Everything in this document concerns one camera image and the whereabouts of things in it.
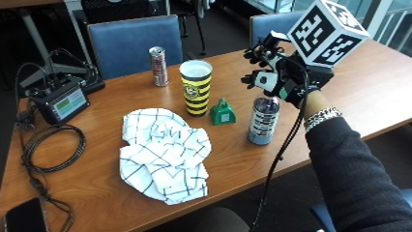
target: green object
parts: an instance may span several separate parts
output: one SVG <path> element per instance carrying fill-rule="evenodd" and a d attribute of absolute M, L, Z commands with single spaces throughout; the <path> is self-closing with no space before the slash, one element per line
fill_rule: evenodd
<path fill-rule="evenodd" d="M 219 104 L 215 105 L 210 110 L 211 122 L 219 126 L 222 124 L 236 123 L 236 115 L 234 113 L 231 104 L 226 99 L 219 100 Z"/>

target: bracelet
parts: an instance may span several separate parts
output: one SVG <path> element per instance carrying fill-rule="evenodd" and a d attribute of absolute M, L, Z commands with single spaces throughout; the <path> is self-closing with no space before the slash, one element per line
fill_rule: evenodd
<path fill-rule="evenodd" d="M 323 109 L 320 112 L 318 112 L 308 118 L 306 122 L 307 132 L 324 121 L 330 120 L 331 118 L 342 116 L 343 112 L 340 112 L 336 107 Z"/>

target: phone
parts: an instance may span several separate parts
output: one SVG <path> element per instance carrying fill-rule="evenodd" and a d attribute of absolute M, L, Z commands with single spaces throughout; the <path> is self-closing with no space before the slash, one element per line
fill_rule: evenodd
<path fill-rule="evenodd" d="M 39 197 L 19 204 L 4 215 L 6 232 L 48 232 L 44 202 Z"/>

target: blue chair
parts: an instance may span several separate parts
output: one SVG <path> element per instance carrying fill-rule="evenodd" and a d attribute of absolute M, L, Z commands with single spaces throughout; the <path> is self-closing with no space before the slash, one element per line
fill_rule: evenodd
<path fill-rule="evenodd" d="M 410 203 L 410 205 L 412 207 L 412 188 L 403 189 L 400 191 L 400 193 L 403 195 L 403 198 L 407 200 L 407 202 Z M 331 215 L 327 211 L 326 205 L 318 204 L 318 205 L 312 206 L 311 207 L 311 213 L 318 218 L 326 232 L 335 232 L 336 230 L 335 230 L 332 218 L 331 218 Z"/>
<path fill-rule="evenodd" d="M 263 14 L 250 18 L 250 46 L 255 46 L 259 37 L 266 38 L 270 32 L 287 34 L 304 12 Z"/>
<path fill-rule="evenodd" d="M 176 15 L 91 24 L 88 30 L 104 79 L 150 71 L 154 46 L 166 49 L 168 66 L 183 62 Z"/>

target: silver can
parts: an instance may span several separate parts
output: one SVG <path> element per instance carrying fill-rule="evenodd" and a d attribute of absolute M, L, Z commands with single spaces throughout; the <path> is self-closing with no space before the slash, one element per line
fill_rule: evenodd
<path fill-rule="evenodd" d="M 150 49 L 150 53 L 151 53 L 155 85 L 167 86 L 168 85 L 168 70 L 167 70 L 166 49 L 163 47 L 154 46 Z"/>

